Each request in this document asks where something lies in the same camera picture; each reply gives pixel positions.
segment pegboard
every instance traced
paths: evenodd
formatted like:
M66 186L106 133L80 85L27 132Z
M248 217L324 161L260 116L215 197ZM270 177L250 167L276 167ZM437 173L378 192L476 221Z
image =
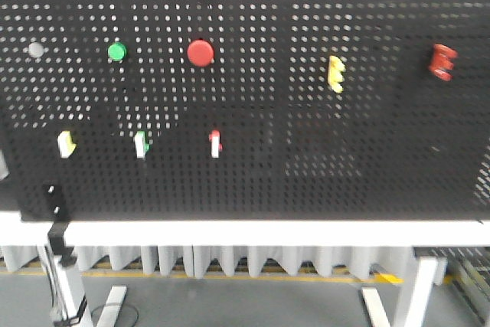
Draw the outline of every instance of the pegboard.
M490 0L0 9L0 144L25 220L51 218L46 185L76 220L490 218ZM199 38L209 67L186 57ZM128 48L120 63L114 41ZM435 43L459 53L450 82L428 71ZM341 94L330 55L347 67Z

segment red knob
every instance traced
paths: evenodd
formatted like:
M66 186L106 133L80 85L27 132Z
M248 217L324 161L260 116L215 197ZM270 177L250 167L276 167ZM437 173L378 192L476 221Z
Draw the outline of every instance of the red knob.
M205 40L195 40L189 44L187 57L196 67L207 67L213 62L214 50Z

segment metal bracket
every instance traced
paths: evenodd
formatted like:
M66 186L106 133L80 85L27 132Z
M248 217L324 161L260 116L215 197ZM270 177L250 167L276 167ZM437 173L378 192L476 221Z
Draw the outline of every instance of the metal bracket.
M85 313L85 309L87 309L87 306L88 306L87 297L83 296L82 303L78 308L77 315L69 319L66 319L64 321L53 322L54 327L71 327L72 325L79 325L80 322L82 321L83 314Z
M73 255L74 247L67 247L64 242L64 232L68 224L68 222L54 222L47 233L53 255L61 256L60 264L64 268L72 267L77 262L77 258Z

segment red and white clip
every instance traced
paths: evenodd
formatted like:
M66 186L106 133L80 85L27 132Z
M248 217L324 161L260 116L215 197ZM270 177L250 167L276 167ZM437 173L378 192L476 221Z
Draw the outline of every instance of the red and white clip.
M220 158L220 152L223 151L223 146L220 143L220 131L213 130L209 135L209 142L211 142L211 157L213 159Z

